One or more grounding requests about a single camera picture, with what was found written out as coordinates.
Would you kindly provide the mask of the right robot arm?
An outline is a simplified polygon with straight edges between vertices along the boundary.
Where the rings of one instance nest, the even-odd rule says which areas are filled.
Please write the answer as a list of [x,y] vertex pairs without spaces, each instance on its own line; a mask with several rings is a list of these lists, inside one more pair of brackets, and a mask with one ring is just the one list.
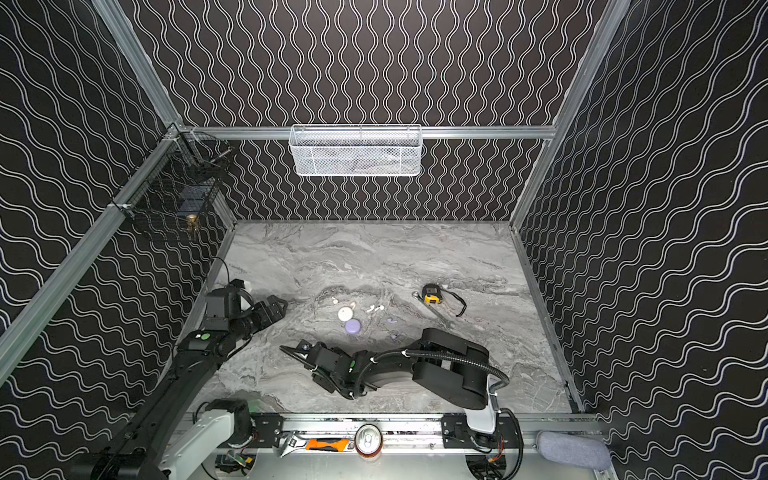
[[480,344],[426,328],[413,343],[381,352],[350,354],[306,340],[295,347],[282,346],[280,351],[301,363],[317,385],[346,400],[358,400],[392,383],[412,381],[464,411],[467,448],[488,451],[499,444],[498,391],[510,379],[491,364],[489,350]]

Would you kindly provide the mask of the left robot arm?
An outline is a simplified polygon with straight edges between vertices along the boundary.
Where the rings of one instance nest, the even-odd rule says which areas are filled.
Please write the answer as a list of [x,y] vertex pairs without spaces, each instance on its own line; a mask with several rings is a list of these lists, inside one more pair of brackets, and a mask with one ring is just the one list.
[[205,296],[203,320],[178,345],[165,377],[128,424],[106,446],[77,455],[68,479],[169,479],[161,461],[188,407],[213,374],[253,336],[285,318],[288,302],[256,301],[236,279]]

